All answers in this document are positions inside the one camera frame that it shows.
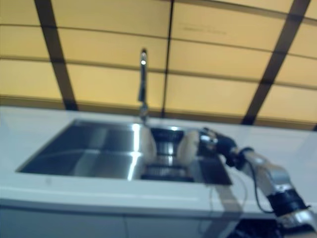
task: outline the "white countertop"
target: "white countertop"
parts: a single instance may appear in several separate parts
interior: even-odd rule
[[[260,213],[251,179],[226,167],[233,185],[226,187],[183,182],[126,181],[21,174],[15,170],[74,119],[137,122],[138,118],[86,112],[0,107],[0,198],[26,202]],[[151,125],[207,126],[231,136],[240,147],[251,146],[282,165],[307,204],[317,211],[317,132],[257,126],[150,119]],[[260,196],[264,208],[269,208]]]

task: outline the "robotic arm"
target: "robotic arm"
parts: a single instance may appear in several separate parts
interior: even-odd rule
[[[272,212],[284,230],[308,227],[317,233],[317,221],[313,212],[296,192],[289,174],[283,167],[272,164],[250,147],[239,149],[233,139],[208,128],[199,132],[199,140],[196,142],[198,142],[197,155],[206,155],[208,151],[215,151],[226,158],[228,166],[235,167],[251,177],[255,182],[259,208],[268,212],[259,204],[257,187],[269,200]]]

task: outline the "wall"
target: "wall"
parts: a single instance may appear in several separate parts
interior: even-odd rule
[[[308,2],[0,0],[0,103],[317,130]]]

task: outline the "faucet spout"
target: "faucet spout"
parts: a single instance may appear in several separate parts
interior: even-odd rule
[[[140,71],[141,71],[141,84],[139,90],[139,102],[142,102],[140,107],[140,118],[143,124],[146,123],[149,108],[147,104],[147,51],[142,49],[141,58],[140,58]]]

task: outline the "cable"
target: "cable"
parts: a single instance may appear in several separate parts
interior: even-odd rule
[[[260,209],[262,212],[264,212],[264,213],[274,213],[274,211],[267,211],[267,210],[265,210],[265,209],[260,205],[259,196],[258,196],[258,185],[257,185],[256,173],[255,173],[254,168],[253,168],[252,164],[250,163],[250,161],[246,160],[246,162],[249,164],[250,169],[251,169],[252,178],[253,178],[253,181],[254,181],[254,192],[255,192],[255,197],[256,197],[256,201],[257,201],[257,205],[258,205],[259,209]]]

